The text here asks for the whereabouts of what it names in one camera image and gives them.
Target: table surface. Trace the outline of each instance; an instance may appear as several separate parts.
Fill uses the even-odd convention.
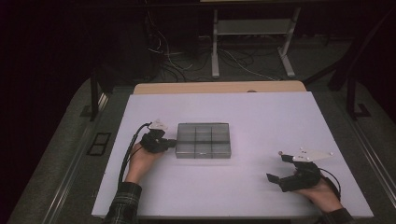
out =
[[[232,156],[218,160],[177,159],[170,148],[141,182],[141,217],[317,216],[319,211],[306,198],[282,192],[265,175],[292,175],[294,166],[282,162],[277,152],[292,155],[300,147],[332,152],[332,158],[316,164],[339,179],[343,205],[352,216],[373,215],[312,93],[293,91],[131,95],[92,210],[94,216],[107,213],[132,136],[141,124],[155,119],[168,125],[164,137],[174,139],[181,122],[227,122]]]

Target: wire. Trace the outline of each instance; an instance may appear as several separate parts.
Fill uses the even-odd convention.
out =
[[[255,53],[257,52],[257,49],[254,49],[253,50],[253,52],[252,53],[247,53],[245,50],[234,50],[235,52],[238,52],[238,53],[240,53],[240,54],[243,54],[243,55],[246,55],[246,56],[244,56],[244,57],[242,57],[242,58],[236,58],[236,59],[238,59],[238,60],[245,60],[245,59],[250,59],[251,60],[251,62],[250,63],[248,63],[248,64],[254,64],[254,58],[253,58],[253,55],[255,55]]]
[[[341,198],[341,184],[340,184],[340,182],[338,181],[338,179],[337,179],[332,173],[330,173],[329,171],[327,171],[327,170],[325,170],[325,169],[319,168],[319,170],[326,172],[327,174],[331,175],[332,178],[334,178],[334,180],[337,182],[337,185],[338,185],[338,194],[340,195],[340,198]]]
[[[218,51],[218,55],[220,56],[221,60],[225,63],[227,63],[229,66],[233,67],[233,68],[240,68],[240,66],[244,66],[244,67],[248,67],[249,65],[253,64],[253,62],[251,63],[247,63],[245,60],[243,59],[237,59],[234,56],[231,57],[230,56],[231,53],[227,54],[225,51],[221,51],[221,49]],[[236,65],[233,65],[231,63],[228,63],[227,61],[224,60],[227,59],[229,61],[231,61],[231,63],[236,63]]]
[[[124,172],[125,172],[126,164],[128,163],[128,161],[129,161],[129,159],[130,159],[130,154],[131,154],[132,148],[134,147],[134,142],[136,142],[136,138],[137,138],[137,136],[139,135],[140,131],[141,131],[144,127],[148,127],[150,124],[151,124],[151,122],[150,122],[150,123],[145,123],[145,124],[143,124],[142,126],[140,126],[140,128],[139,128],[139,129],[136,131],[136,133],[134,134],[134,137],[132,138],[132,141],[131,141],[131,143],[129,144],[128,149],[126,150],[124,159],[123,159],[123,161],[122,161],[121,169],[120,169],[119,187],[120,187],[120,183],[122,182],[122,179],[123,179],[123,175],[124,175]]]
[[[209,59],[209,57],[210,57],[210,53],[211,53],[211,51],[210,51],[210,49],[207,49],[207,50],[205,50],[204,52],[202,52],[202,53],[199,53],[199,54],[207,54],[206,55],[206,57],[205,57],[205,59],[204,59],[204,63],[200,66],[200,67],[198,67],[198,68],[194,68],[194,69],[189,69],[189,70],[186,70],[186,72],[196,72],[196,71],[200,71],[200,70],[202,70],[205,66],[206,66],[206,64],[207,64],[207,62],[209,61],[208,59]]]
[[[154,52],[154,53],[159,53],[159,54],[163,54],[163,51],[158,51],[158,50],[155,50],[155,49],[148,49],[149,51],[152,51],[152,52]]]
[[[156,48],[156,50],[158,50],[158,49],[163,45],[163,42],[161,41],[160,37],[157,36],[157,35],[149,35],[149,36],[155,36],[155,37],[157,37],[157,39],[158,39],[158,47]]]
[[[170,48],[169,48],[169,43],[168,43],[168,41],[166,40],[165,36],[163,36],[163,33],[161,33],[158,29],[157,29],[157,32],[158,32],[158,34],[160,34],[160,36],[163,38],[163,41],[165,42],[165,45],[166,45],[166,56],[168,57],[169,63],[172,64],[175,68],[177,68],[177,66],[176,66],[176,65],[172,62],[172,60],[171,60]],[[181,66],[179,66],[178,68],[180,68],[180,69],[182,69],[182,70],[187,70],[187,69],[189,69],[189,68],[191,68],[191,67],[192,67],[192,64],[190,64],[190,66],[185,67],[185,68],[183,68],[183,67],[181,67]]]
[[[152,18],[151,18],[151,13],[150,13],[150,11],[148,11],[148,20],[149,20],[150,24],[151,24],[153,27],[157,27],[157,26],[154,24],[154,22],[153,22],[153,20],[152,20]]]
[[[186,79],[186,77],[184,76],[184,74],[182,73],[182,72],[180,72],[178,69],[176,69],[176,68],[174,68],[174,67],[172,67],[172,66],[170,66],[170,65],[168,65],[168,64],[164,64],[165,66],[167,66],[167,67],[170,67],[170,68],[173,68],[173,69],[175,69],[182,77],[183,77],[183,80],[184,80],[184,82],[187,82],[187,79]]]
[[[235,59],[235,57],[234,57],[230,52],[228,52],[228,51],[225,50],[225,49],[219,49],[219,50],[220,50],[220,51],[224,51],[224,52],[226,52],[227,54],[229,54],[229,55],[235,60],[235,62],[236,62],[242,69],[244,69],[245,71],[247,71],[247,72],[249,72],[249,73],[251,73],[251,74],[253,74],[253,75],[259,76],[259,77],[265,77],[265,78],[268,78],[268,79],[273,80],[273,81],[278,81],[277,79],[274,79],[274,78],[271,78],[271,77],[268,77],[268,76],[265,76],[265,75],[262,75],[262,74],[259,74],[259,73],[255,73],[255,72],[252,72],[252,71],[246,69],[244,66],[242,66],[242,65]]]
[[[178,82],[177,74],[172,72],[171,70],[165,68],[165,67],[163,67],[163,79],[165,79],[165,72],[164,71],[167,71],[167,72],[171,73],[171,75],[175,78],[176,82]]]
[[[142,148],[142,147],[138,148],[134,153],[132,153],[131,156],[129,157],[128,161],[130,161],[131,158],[132,158],[132,156],[133,156],[138,150],[140,150],[141,148]]]

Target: cable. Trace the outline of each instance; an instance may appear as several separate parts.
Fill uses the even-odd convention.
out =
[[[164,77],[164,75],[165,75],[165,72],[164,72],[164,71],[165,71],[165,70],[166,70],[167,72],[171,73],[171,75],[175,78],[176,82],[178,82],[177,74],[174,73],[174,72],[172,72],[171,70],[165,68],[165,67],[163,67],[163,78],[165,78],[165,77]]]
[[[341,201],[341,184],[340,184],[340,182],[338,181],[338,179],[337,179],[332,173],[330,173],[329,171],[327,171],[327,170],[325,170],[325,169],[319,168],[319,170],[324,171],[324,172],[326,172],[327,174],[331,175],[332,178],[334,178],[334,180],[337,182],[337,185],[338,185],[338,194],[340,195],[340,201]]]
[[[155,36],[158,39],[158,47],[156,48],[156,50],[158,51],[158,49],[163,45],[163,42],[161,41],[160,37],[157,35],[148,35],[148,36]]]
[[[150,123],[145,123],[145,124],[143,124],[142,126],[140,126],[140,128],[139,128],[139,129],[136,131],[136,133],[134,134],[134,137],[132,138],[132,141],[131,141],[131,143],[129,144],[128,149],[126,150],[124,159],[123,159],[123,161],[122,161],[122,166],[121,166],[121,169],[120,169],[119,187],[120,187],[120,183],[122,182],[122,179],[123,179],[125,167],[126,167],[128,161],[129,161],[129,158],[130,158],[131,150],[132,150],[132,148],[134,147],[134,142],[136,142],[136,138],[137,138],[137,136],[139,135],[140,131],[141,131],[144,127],[148,127],[150,124],[151,124],[151,122],[150,122]]]
[[[252,63],[247,63],[244,60],[240,60],[240,59],[236,59],[235,57],[231,57],[230,53],[226,54],[225,51],[221,51],[221,49],[219,49],[218,51],[218,55],[220,56],[221,60],[226,63],[227,65],[233,67],[233,68],[240,68],[240,66],[244,66],[244,67],[248,67],[249,65],[251,65]],[[231,61],[232,63],[236,63],[236,65],[233,65],[231,63],[228,63],[227,61],[225,61],[225,59]]]
[[[183,77],[183,80],[184,80],[184,82],[187,82],[187,79],[186,79],[186,77],[184,76],[184,74],[182,73],[182,72],[180,72],[178,69],[176,69],[176,68],[174,68],[174,67],[172,67],[172,66],[170,66],[170,65],[168,65],[168,64],[164,64],[165,66],[168,66],[168,67],[170,67],[170,68],[173,68],[173,69],[175,69],[182,77]]]
[[[152,51],[152,52],[154,52],[154,53],[159,53],[159,54],[163,54],[163,51],[158,51],[158,50],[155,50],[155,49],[148,49],[149,51]]]
[[[250,59],[251,60],[251,62],[250,63],[247,63],[247,64],[254,64],[254,58],[253,58],[253,55],[255,55],[255,53],[257,52],[257,49],[254,49],[253,50],[253,52],[252,53],[247,53],[245,50],[234,50],[235,52],[238,52],[238,53],[240,53],[240,54],[243,54],[243,55],[246,55],[245,57],[242,57],[242,58],[236,58],[237,60],[245,60],[245,59]]]
[[[210,55],[211,55],[211,51],[210,51],[210,49],[207,49],[207,50],[205,50],[204,52],[201,52],[201,53],[199,53],[199,54],[204,54],[204,53],[207,53],[207,55],[206,55],[206,57],[205,57],[205,59],[204,59],[204,63],[203,63],[200,67],[194,68],[194,69],[186,70],[186,72],[196,72],[196,71],[200,71],[200,70],[202,70],[202,69],[206,66],[206,64],[207,64],[207,62],[208,62],[208,59],[209,59],[209,57],[210,57]]]
[[[261,55],[261,56],[267,56],[267,55],[270,55],[270,54],[273,54],[273,53],[275,53],[275,52],[270,52],[270,53],[267,53],[267,54],[263,54],[263,55]],[[266,72],[272,73],[272,74],[274,74],[275,76],[277,76],[277,77],[283,79],[282,77],[276,75],[276,72],[279,70],[279,68],[282,67],[282,64],[283,64],[282,61],[285,59],[285,57],[286,57],[286,55],[280,56],[280,61],[279,61],[279,63],[277,64],[277,67],[276,67],[276,68],[266,68],[266,67],[264,67],[264,68],[261,69],[259,72],[261,72],[261,71],[266,71]]]
[[[130,161],[131,158],[132,158],[132,156],[133,156],[138,150],[140,150],[141,148],[142,148],[142,147],[138,148],[134,153],[132,153],[131,156],[129,157],[128,161]]]
[[[170,64],[172,64],[175,68],[177,68],[177,66],[172,62],[172,60],[171,60],[171,57],[170,57],[170,48],[169,48],[169,43],[168,43],[168,41],[166,40],[166,38],[165,38],[165,36],[163,36],[163,33],[161,33],[159,30],[157,30],[157,32],[158,32],[158,34],[160,34],[160,36],[163,38],[163,41],[165,42],[165,45],[166,45],[166,56],[168,57],[168,61],[169,61],[169,63]],[[190,64],[190,66],[188,66],[188,67],[186,67],[186,68],[183,68],[183,67],[179,67],[180,69],[183,69],[183,70],[187,70],[187,69],[189,69],[189,68],[191,68],[192,67],[192,64]]]
[[[255,73],[255,72],[252,72],[252,71],[246,69],[244,66],[242,66],[242,65],[235,59],[235,57],[234,57],[230,52],[228,52],[227,50],[224,50],[224,49],[219,49],[219,50],[220,50],[220,51],[224,51],[224,52],[226,52],[227,54],[229,54],[229,55],[235,60],[235,62],[236,62],[242,69],[244,69],[245,71],[247,71],[247,72],[249,72],[249,73],[251,73],[251,74],[253,74],[253,75],[259,76],[259,77],[265,77],[265,78],[268,78],[268,79],[273,80],[273,81],[278,81],[277,79],[274,79],[274,78],[271,78],[271,77],[268,77],[268,76],[265,76],[265,75],[262,75],[262,74],[258,74],[258,73]]]

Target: white plastic piece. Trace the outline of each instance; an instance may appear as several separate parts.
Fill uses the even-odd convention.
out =
[[[166,130],[166,129],[168,129],[168,127],[166,125],[164,125],[159,119],[156,119],[148,127],[150,129],[155,129],[155,130]]]
[[[298,155],[293,156],[293,161],[318,161],[332,157],[332,155],[332,152],[321,152],[300,147],[300,152]]]

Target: dark background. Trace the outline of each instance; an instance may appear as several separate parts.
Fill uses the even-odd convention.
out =
[[[357,2],[303,7],[296,36],[367,34],[390,3]],[[145,12],[88,13],[75,5],[61,0],[1,2],[0,223],[7,221],[70,100],[93,69],[108,92],[114,85],[148,81],[157,71],[160,59],[147,51],[150,29]],[[262,10],[228,10],[221,11],[220,16],[256,18]],[[285,7],[265,15],[278,17],[289,12]],[[152,16],[160,18],[157,28],[171,45],[178,43],[191,54],[198,48],[197,36],[211,34],[211,10],[153,10]],[[393,11],[352,71],[393,120],[395,22]]]

